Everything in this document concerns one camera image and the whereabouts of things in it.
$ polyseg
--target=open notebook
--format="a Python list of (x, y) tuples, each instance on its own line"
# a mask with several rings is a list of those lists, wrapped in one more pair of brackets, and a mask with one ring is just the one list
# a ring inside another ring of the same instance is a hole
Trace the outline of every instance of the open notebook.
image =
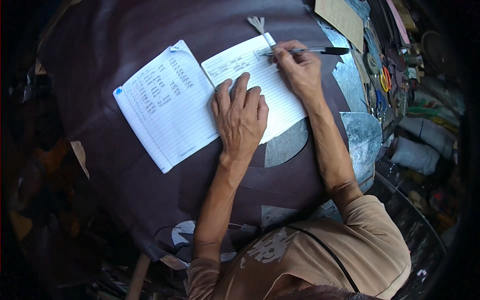
[(260, 143), (280, 135), (306, 113), (274, 64), (264, 36), (233, 46), (202, 63), (180, 40), (113, 91), (123, 115), (163, 173), (218, 137), (208, 100), (227, 78), (250, 73), (270, 108)]

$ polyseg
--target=black cable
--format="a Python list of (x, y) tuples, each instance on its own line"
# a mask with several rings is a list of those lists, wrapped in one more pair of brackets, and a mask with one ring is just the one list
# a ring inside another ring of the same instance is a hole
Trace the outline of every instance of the black cable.
[(308, 235), (309, 237), (311, 237), (312, 239), (314, 239), (317, 243), (319, 243), (327, 252), (328, 254), (330, 254), (333, 259), (336, 261), (336, 263), (338, 264), (338, 266), (340, 267), (340, 269), (342, 270), (343, 274), (345, 274), (345, 277), (347, 278), (348, 282), (350, 283), (350, 285), (352, 286), (353, 290), (356, 292), (356, 293), (359, 293), (359, 288), (357, 287), (357, 285), (355, 284), (355, 282), (353, 282), (353, 279), (352, 277), (350, 276), (350, 274), (348, 273), (347, 269), (343, 266), (342, 262), (338, 259), (338, 257), (335, 255), (335, 253), (332, 252), (332, 250), (330, 250), (330, 248), (327, 247), (327, 245), (325, 245), (318, 237), (316, 237), (315, 235), (313, 235), (312, 233), (304, 230), (304, 229), (301, 229), (301, 228), (298, 228), (298, 227), (294, 227), (292, 225), (286, 225), (285, 227), (287, 228), (290, 228), (290, 229), (293, 229), (293, 230), (297, 230), (297, 231), (300, 231), (300, 232), (303, 232), (305, 233), (306, 235)]

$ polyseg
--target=leather sheet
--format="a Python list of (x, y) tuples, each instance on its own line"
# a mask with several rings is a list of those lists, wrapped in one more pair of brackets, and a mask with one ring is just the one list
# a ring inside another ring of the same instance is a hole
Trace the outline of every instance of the leather sheet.
[[(172, 228), (197, 218), (222, 143), (218, 138), (162, 174), (112, 91), (179, 39), (200, 63), (257, 36), (246, 20), (249, 15), (265, 17), (265, 29), (276, 41), (296, 38), (307, 46), (332, 46), (301, 0), (83, 0), (65, 12), (39, 49), (67, 138), (80, 141), (85, 149), (93, 187), (153, 261), (166, 251), (178, 251)], [(338, 111), (349, 109), (331, 74), (340, 57), (322, 60), (325, 98), (348, 147)], [(311, 136), (303, 150), (282, 165), (262, 168), (258, 162), (263, 162), (264, 152), (264, 145), (257, 149), (241, 182), (231, 223), (260, 225), (261, 205), (310, 209), (328, 200)], [(231, 252), (247, 239), (247, 233), (229, 230), (222, 251)]]

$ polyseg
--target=wooden stick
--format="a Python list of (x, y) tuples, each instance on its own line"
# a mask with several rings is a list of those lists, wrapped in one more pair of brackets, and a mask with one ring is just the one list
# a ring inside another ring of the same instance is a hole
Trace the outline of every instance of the wooden stick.
[(150, 259), (142, 253), (138, 259), (137, 266), (133, 272), (132, 280), (128, 286), (128, 293), (125, 300), (138, 300), (144, 285), (145, 275), (147, 274)]

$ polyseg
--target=man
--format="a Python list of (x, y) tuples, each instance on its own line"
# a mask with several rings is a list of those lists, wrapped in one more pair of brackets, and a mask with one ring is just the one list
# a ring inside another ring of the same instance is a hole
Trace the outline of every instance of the man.
[(235, 192), (268, 115), (261, 88), (247, 90), (248, 73), (230, 93), (233, 82), (227, 79), (211, 101), (223, 151), (193, 235), (189, 299), (390, 299), (410, 274), (410, 255), (400, 231), (383, 204), (364, 196), (355, 180), (322, 93), (320, 59), (308, 52), (292, 56), (287, 51), (292, 48), (305, 46), (295, 40), (280, 42), (275, 60), (308, 111), (318, 167), (344, 224), (325, 218), (274, 230), (248, 245), (220, 274), (220, 243)]

